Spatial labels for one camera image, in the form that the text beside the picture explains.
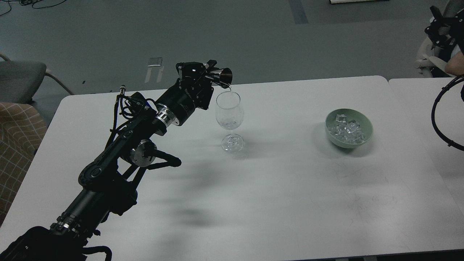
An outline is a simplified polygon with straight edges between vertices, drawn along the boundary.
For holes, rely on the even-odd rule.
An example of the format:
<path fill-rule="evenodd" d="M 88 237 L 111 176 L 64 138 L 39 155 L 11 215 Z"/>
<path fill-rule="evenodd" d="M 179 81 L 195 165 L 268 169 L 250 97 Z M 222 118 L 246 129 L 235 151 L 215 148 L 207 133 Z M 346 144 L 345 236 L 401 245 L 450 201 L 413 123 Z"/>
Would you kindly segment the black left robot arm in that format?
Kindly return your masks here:
<path fill-rule="evenodd" d="M 157 100 L 139 92 L 127 96 L 122 85 L 105 149 L 79 174 L 83 190 L 50 228 L 30 228 L 1 253 L 1 260 L 84 261 L 90 254 L 104 253 L 110 261 L 111 249 L 87 247 L 88 239 L 100 235 L 97 227 L 110 213 L 122 215 L 136 205 L 137 187 L 147 170 L 181 165 L 179 158 L 159 150 L 151 137 L 165 135 L 170 125 L 182 126 L 197 108 L 207 110 L 214 84 L 230 87 L 231 69 L 216 64 L 177 63 L 176 83 Z"/>

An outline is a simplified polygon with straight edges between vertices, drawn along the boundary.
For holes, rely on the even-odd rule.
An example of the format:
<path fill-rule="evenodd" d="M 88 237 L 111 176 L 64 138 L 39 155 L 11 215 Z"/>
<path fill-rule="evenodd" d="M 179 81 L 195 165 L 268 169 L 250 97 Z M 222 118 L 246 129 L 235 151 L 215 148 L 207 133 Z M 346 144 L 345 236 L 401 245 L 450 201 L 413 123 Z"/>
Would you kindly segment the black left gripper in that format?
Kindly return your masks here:
<path fill-rule="evenodd" d="M 216 64 L 213 59 L 207 63 L 177 63 L 178 79 L 156 100 L 156 118 L 166 126 L 182 126 L 197 108 L 209 109 L 214 92 L 212 79 L 218 78 L 212 72 Z"/>

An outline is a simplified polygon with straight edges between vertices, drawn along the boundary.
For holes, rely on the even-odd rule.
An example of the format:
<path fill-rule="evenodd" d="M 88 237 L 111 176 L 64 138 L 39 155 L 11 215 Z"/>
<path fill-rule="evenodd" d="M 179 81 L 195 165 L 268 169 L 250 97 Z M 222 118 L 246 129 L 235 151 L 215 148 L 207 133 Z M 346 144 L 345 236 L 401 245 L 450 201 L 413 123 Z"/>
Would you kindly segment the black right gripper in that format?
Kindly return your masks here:
<path fill-rule="evenodd" d="M 432 18 L 430 25 L 425 28 L 425 34 L 437 47 L 445 47 L 451 43 L 451 36 L 457 43 L 461 53 L 464 53 L 464 12 L 459 11 L 455 16 L 444 16 L 438 7 L 430 7 Z"/>

